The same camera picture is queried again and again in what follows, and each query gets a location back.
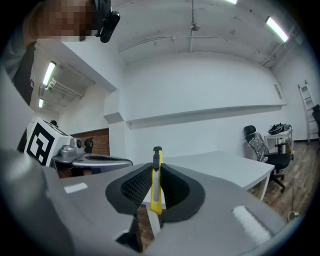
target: black bag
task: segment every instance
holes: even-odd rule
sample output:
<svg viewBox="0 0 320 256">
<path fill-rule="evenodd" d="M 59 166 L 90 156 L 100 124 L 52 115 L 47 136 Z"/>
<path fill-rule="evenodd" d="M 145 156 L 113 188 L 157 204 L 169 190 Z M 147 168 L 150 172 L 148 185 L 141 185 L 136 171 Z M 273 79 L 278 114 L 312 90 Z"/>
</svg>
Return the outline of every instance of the black bag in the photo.
<svg viewBox="0 0 320 256">
<path fill-rule="evenodd" d="M 268 130 L 268 133 L 270 135 L 276 135 L 276 134 L 281 133 L 283 128 L 284 128 L 283 124 L 281 124 L 281 123 L 275 124 L 275 125 L 272 126 L 272 128 L 270 130 Z"/>
<path fill-rule="evenodd" d="M 320 106 L 319 104 L 315 105 L 313 108 L 312 108 L 313 112 L 319 112 L 320 111 Z"/>
<path fill-rule="evenodd" d="M 270 135 L 276 135 L 276 134 L 279 134 L 281 132 L 288 131 L 291 128 L 292 128 L 292 126 L 290 124 L 279 123 L 279 124 L 273 125 L 272 128 L 270 130 L 268 130 L 268 133 Z"/>
</svg>

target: yellow utility knife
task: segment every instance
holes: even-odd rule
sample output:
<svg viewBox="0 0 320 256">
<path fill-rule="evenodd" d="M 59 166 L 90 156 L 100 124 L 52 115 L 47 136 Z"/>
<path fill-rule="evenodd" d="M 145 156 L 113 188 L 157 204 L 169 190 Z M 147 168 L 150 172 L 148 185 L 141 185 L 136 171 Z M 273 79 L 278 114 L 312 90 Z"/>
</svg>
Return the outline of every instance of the yellow utility knife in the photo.
<svg viewBox="0 0 320 256">
<path fill-rule="evenodd" d="M 160 186 L 160 175 L 161 175 L 162 162 L 163 162 L 162 148 L 160 146 L 156 146 L 153 149 L 150 209 L 151 209 L 151 211 L 155 212 L 158 215 L 160 215 L 162 212 L 161 186 Z"/>
</svg>

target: brick wall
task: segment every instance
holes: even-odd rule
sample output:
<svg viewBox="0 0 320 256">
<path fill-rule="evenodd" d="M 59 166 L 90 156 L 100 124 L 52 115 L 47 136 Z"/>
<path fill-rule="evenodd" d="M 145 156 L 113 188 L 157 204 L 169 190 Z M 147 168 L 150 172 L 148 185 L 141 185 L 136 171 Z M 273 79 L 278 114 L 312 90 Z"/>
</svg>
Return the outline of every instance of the brick wall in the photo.
<svg viewBox="0 0 320 256">
<path fill-rule="evenodd" d="M 71 136 L 82 140 L 83 150 L 85 149 L 85 140 L 88 138 L 93 138 L 92 153 L 110 156 L 109 129 L 77 133 L 77 134 L 72 134 Z"/>
</svg>

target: ceiling pipe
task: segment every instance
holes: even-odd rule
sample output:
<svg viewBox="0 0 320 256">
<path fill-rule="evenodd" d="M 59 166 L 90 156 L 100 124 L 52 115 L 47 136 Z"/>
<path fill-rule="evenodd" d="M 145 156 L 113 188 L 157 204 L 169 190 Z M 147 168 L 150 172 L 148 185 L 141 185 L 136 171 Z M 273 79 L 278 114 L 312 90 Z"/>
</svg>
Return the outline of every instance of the ceiling pipe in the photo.
<svg viewBox="0 0 320 256">
<path fill-rule="evenodd" d="M 73 67 L 72 65 L 68 64 L 68 63 L 64 63 L 64 66 L 66 66 L 68 69 L 72 70 L 74 73 L 76 73 L 78 76 L 80 76 L 81 78 L 85 78 L 87 80 L 89 80 L 93 85 L 96 84 L 95 81 L 93 81 L 89 76 L 87 76 L 84 73 L 81 73 L 79 70 L 77 70 L 75 67 Z"/>
<path fill-rule="evenodd" d="M 67 91 L 64 91 L 64 90 L 62 90 L 62 89 L 59 89 L 59 88 L 57 88 L 56 86 L 53 87 L 53 90 L 54 90 L 54 91 L 57 91 L 57 92 L 59 92 L 59 93 L 68 95 L 68 96 L 70 96 L 70 97 L 72 97 L 72 98 L 75 98 L 75 99 L 79 99 L 79 100 L 81 99 L 81 97 L 79 97 L 79 96 L 77 96 L 77 95 L 74 95 L 74 94 L 71 94 L 71 93 L 69 93 L 69 92 L 67 92 Z"/>
<path fill-rule="evenodd" d="M 191 36 L 190 36 L 190 45 L 189 45 L 189 53 L 191 54 L 192 53 L 192 43 L 193 43 L 193 40 L 194 40 L 194 31 L 191 30 Z"/>
<path fill-rule="evenodd" d="M 120 49 L 118 52 L 121 53 L 125 50 L 128 50 L 132 47 L 135 47 L 135 46 L 139 46 L 139 45 L 142 45 L 142 44 L 145 44 L 145 43 L 148 43 L 148 42 L 153 42 L 153 41 L 157 41 L 157 40 L 173 40 L 173 41 L 176 41 L 177 39 L 188 39 L 188 38 L 194 38 L 194 39 L 220 39 L 220 40 L 224 40 L 226 42 L 229 42 L 229 43 L 233 43 L 231 40 L 227 40 L 223 37 L 216 37 L 216 36 L 205 36 L 205 35 L 184 35 L 184 36 L 168 36 L 168 37 L 154 37 L 154 38 L 149 38 L 149 39 L 145 39 L 145 40 L 142 40 L 140 42 L 136 42 L 132 45 L 129 45 L 129 46 L 126 46 L 125 48 L 122 48 Z M 257 52 L 257 50 L 254 50 L 252 48 L 249 48 L 251 51 L 253 52 Z"/>
<path fill-rule="evenodd" d="M 293 36 L 294 29 L 295 29 L 295 25 L 293 25 L 291 27 L 291 29 L 288 33 L 290 36 Z M 287 43 L 289 42 L 290 39 L 291 39 L 291 37 L 289 37 L 289 39 L 286 42 L 279 44 L 278 47 L 276 49 L 274 49 L 274 51 L 269 55 L 269 57 L 266 59 L 266 61 L 263 63 L 262 66 L 265 67 L 266 64 L 275 60 L 278 57 L 278 55 L 281 53 L 281 51 L 284 49 L 284 47 L 287 45 Z"/>
<path fill-rule="evenodd" d="M 191 9 L 191 35 L 190 35 L 190 45 L 189 45 L 189 53 L 191 54 L 192 53 L 192 44 L 193 44 L 193 36 L 194 36 L 194 33 L 195 31 L 198 31 L 200 29 L 200 25 L 198 25 L 196 22 L 195 22 L 195 5 L 194 5 L 194 0 L 192 0 L 191 2 L 191 6 L 192 6 L 192 9 Z"/>
<path fill-rule="evenodd" d="M 54 82 L 55 85 L 60 86 L 61 88 L 65 89 L 68 93 L 72 93 L 74 95 L 77 95 L 78 97 L 82 98 L 84 95 L 81 95 L 80 93 L 78 93 L 77 91 L 69 88 L 68 86 L 60 83 L 59 81 L 55 80 L 54 78 L 52 78 L 52 82 Z"/>
<path fill-rule="evenodd" d="M 55 106 L 61 106 L 61 105 L 59 105 L 60 104 L 60 102 L 53 102 L 53 101 L 50 101 L 50 100 L 47 100 L 47 99 L 43 99 L 43 101 L 45 102 L 45 103 L 50 103 L 50 104 L 53 104 L 53 105 L 55 105 Z"/>
<path fill-rule="evenodd" d="M 174 52 L 175 52 L 175 53 L 178 53 L 178 50 L 177 50 L 177 40 L 176 40 L 176 39 L 174 40 Z"/>
<path fill-rule="evenodd" d="M 73 97 L 73 98 L 76 98 L 76 99 L 81 99 L 81 98 L 82 98 L 81 96 L 79 96 L 79 95 L 77 95 L 77 94 L 73 94 L 71 91 L 67 91 L 67 90 L 64 89 L 63 87 L 57 88 L 57 86 L 59 86 L 59 85 L 55 86 L 56 83 L 57 83 L 56 80 L 54 80 L 54 82 L 51 81 L 45 89 L 46 89 L 46 90 L 49 90 L 49 89 L 50 89 L 50 90 L 54 90 L 54 91 L 60 92 L 60 93 L 62 93 L 62 94 L 68 95 L 68 96 Z"/>
</svg>

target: black office chair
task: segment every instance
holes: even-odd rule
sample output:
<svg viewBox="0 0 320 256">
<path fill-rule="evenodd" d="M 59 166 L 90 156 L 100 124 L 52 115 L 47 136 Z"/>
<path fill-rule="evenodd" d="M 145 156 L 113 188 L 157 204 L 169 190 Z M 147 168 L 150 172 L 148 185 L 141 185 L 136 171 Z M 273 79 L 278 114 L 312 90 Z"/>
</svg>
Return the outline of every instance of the black office chair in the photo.
<svg viewBox="0 0 320 256">
<path fill-rule="evenodd" d="M 270 174 L 269 182 L 274 181 L 282 187 L 281 192 L 284 192 L 286 187 L 278 178 L 283 180 L 285 175 L 278 173 L 280 173 L 280 170 L 286 168 L 290 163 L 290 154 L 282 154 L 280 151 L 280 147 L 286 143 L 284 142 L 275 145 L 275 147 L 278 147 L 278 152 L 270 153 L 261 137 L 261 134 L 256 132 L 256 128 L 253 125 L 249 125 L 244 128 L 244 135 L 246 141 L 256 153 L 257 160 L 274 166 L 274 170 Z"/>
<path fill-rule="evenodd" d="M 84 145 L 85 145 L 84 152 L 87 154 L 92 154 L 92 148 L 94 147 L 94 142 L 92 139 L 93 138 L 87 138 L 84 141 Z"/>
<path fill-rule="evenodd" d="M 316 105 L 312 108 L 313 113 L 312 116 L 316 122 L 316 124 L 318 125 L 318 136 L 320 138 L 320 106 Z"/>
</svg>

